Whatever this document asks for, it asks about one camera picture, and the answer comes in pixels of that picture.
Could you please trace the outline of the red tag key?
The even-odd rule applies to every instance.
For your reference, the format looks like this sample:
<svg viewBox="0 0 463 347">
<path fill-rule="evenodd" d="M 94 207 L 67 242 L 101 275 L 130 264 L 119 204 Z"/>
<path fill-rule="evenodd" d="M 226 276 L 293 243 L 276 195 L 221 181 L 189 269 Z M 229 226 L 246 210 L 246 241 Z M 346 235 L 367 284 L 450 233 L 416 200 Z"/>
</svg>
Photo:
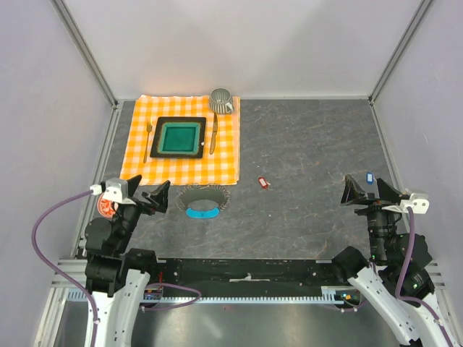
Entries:
<svg viewBox="0 0 463 347">
<path fill-rule="evenodd" d="M 270 183 L 263 176 L 258 177 L 258 183 L 263 189 L 267 189 L 270 186 Z"/>
</svg>

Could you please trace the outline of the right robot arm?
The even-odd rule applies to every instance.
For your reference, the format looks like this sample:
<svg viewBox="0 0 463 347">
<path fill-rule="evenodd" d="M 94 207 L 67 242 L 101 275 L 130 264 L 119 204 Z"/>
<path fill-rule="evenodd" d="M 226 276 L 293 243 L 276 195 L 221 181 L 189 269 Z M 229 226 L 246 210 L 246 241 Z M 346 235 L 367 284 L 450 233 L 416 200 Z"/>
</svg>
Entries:
<svg viewBox="0 0 463 347">
<path fill-rule="evenodd" d="M 400 192 L 381 178 L 377 193 L 366 192 L 346 175 L 342 205 L 356 206 L 368 222 L 370 258 L 347 247 L 331 266 L 332 278 L 350 284 L 376 310 L 400 346 L 458 346 L 440 310 L 436 287 L 426 267 L 432 257 L 415 218 L 429 209 L 428 196 Z"/>
</svg>

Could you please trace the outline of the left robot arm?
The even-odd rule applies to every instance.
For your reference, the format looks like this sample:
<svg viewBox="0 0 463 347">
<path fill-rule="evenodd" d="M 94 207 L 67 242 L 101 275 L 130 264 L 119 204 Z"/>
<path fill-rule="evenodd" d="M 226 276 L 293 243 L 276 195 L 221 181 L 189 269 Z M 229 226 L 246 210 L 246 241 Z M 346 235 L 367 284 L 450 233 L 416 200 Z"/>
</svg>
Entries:
<svg viewBox="0 0 463 347">
<path fill-rule="evenodd" d="M 156 253 L 127 246 L 141 215 L 166 212 L 171 183 L 165 181 L 136 197 L 141 178 L 109 179 L 90 188 L 93 195 L 116 206 L 116 212 L 85 228 L 88 327 L 97 328 L 87 334 L 86 346 L 131 346 L 143 292 L 158 278 Z"/>
</svg>

